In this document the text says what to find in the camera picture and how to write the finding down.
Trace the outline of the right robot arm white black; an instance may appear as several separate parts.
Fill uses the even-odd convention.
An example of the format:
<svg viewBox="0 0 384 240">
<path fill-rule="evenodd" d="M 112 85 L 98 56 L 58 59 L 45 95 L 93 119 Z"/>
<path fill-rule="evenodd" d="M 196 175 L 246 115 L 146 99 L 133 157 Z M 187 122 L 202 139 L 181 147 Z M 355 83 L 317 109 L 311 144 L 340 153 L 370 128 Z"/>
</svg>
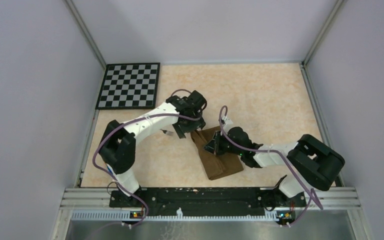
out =
<svg viewBox="0 0 384 240">
<path fill-rule="evenodd" d="M 328 191 L 345 165 L 345 159 L 311 134 L 304 134 L 292 143 L 257 144 L 241 127 L 228 132 L 217 130 L 204 150 L 216 156 L 237 155 L 250 168 L 285 165 L 291 175 L 284 177 L 273 192 L 279 206 L 287 206 L 305 192 L 323 209 L 315 190 Z"/>
</svg>

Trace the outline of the brown cloth napkin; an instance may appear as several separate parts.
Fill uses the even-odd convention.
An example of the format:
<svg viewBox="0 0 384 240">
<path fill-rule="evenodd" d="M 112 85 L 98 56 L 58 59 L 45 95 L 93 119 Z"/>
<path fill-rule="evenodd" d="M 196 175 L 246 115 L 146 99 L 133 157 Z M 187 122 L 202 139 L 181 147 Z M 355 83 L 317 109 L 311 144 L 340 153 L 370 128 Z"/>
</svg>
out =
<svg viewBox="0 0 384 240">
<path fill-rule="evenodd" d="M 204 146 L 209 143 L 214 133 L 219 130 L 220 127 L 215 126 L 204 130 L 195 130 L 190 133 L 206 176 L 211 181 L 234 175 L 244 170 L 242 162 L 237 155 L 231 153 L 214 155 L 204 150 Z"/>
</svg>

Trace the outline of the silver metal fork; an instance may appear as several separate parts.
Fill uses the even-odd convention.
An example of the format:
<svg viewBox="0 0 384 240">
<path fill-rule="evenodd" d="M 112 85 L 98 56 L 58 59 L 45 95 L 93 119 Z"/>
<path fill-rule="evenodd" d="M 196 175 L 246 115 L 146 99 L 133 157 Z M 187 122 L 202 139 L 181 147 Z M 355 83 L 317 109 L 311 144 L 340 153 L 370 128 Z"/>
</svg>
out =
<svg viewBox="0 0 384 240">
<path fill-rule="evenodd" d="M 173 131 L 170 131 L 170 130 L 166 130 L 166 129 L 161 129 L 161 131 L 167 135 L 167 136 L 173 136 L 174 135 L 174 132 Z"/>
</svg>

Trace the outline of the blue toy car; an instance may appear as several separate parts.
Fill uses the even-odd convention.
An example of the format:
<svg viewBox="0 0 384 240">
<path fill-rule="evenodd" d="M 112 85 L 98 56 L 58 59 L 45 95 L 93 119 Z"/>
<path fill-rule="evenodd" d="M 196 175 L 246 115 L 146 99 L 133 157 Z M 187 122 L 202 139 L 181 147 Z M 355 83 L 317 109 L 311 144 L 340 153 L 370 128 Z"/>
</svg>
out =
<svg viewBox="0 0 384 240">
<path fill-rule="evenodd" d="M 111 174 L 111 175 L 114 175 L 114 171 L 112 169 L 112 167 L 110 165 L 107 165 L 107 169 L 108 169 L 108 172 Z"/>
</svg>

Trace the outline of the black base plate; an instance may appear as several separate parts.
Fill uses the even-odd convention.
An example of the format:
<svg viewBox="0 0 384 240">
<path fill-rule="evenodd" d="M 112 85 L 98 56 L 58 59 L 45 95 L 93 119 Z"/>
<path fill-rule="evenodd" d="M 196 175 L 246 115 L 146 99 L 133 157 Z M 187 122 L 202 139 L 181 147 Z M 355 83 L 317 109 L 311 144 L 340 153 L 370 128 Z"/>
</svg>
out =
<svg viewBox="0 0 384 240">
<path fill-rule="evenodd" d="M 140 211 L 148 207 L 149 217 L 173 216 L 177 210 L 186 217 L 242 217 L 307 204 L 303 193 L 287 198 L 277 189 L 261 187 L 143 187 L 135 195 L 138 199 L 113 190 L 109 207 Z"/>
</svg>

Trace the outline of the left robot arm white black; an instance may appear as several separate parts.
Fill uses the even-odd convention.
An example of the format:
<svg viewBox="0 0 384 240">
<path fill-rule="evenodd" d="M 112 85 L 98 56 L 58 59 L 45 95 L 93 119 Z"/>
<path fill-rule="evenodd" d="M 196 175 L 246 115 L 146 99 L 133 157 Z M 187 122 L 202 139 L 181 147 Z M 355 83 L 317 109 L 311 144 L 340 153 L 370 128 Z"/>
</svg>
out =
<svg viewBox="0 0 384 240">
<path fill-rule="evenodd" d="M 104 169 L 121 189 L 121 200 L 129 207 L 140 202 L 139 188 L 132 166 L 136 147 L 147 137 L 172 126 L 180 139 L 206 125 L 203 111 L 207 100 L 198 91 L 188 96 L 172 94 L 160 106 L 128 122 L 112 120 L 106 126 L 94 155 L 100 155 Z"/>
</svg>

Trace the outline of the black white checkerboard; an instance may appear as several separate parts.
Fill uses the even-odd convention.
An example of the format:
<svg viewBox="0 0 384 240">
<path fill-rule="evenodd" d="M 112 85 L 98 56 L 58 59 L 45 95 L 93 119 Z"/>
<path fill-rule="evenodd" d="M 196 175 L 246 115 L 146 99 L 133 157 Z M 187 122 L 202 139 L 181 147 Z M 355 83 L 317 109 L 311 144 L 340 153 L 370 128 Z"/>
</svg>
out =
<svg viewBox="0 0 384 240">
<path fill-rule="evenodd" d="M 160 66 L 159 62 L 108 64 L 95 108 L 97 110 L 155 108 Z"/>
</svg>

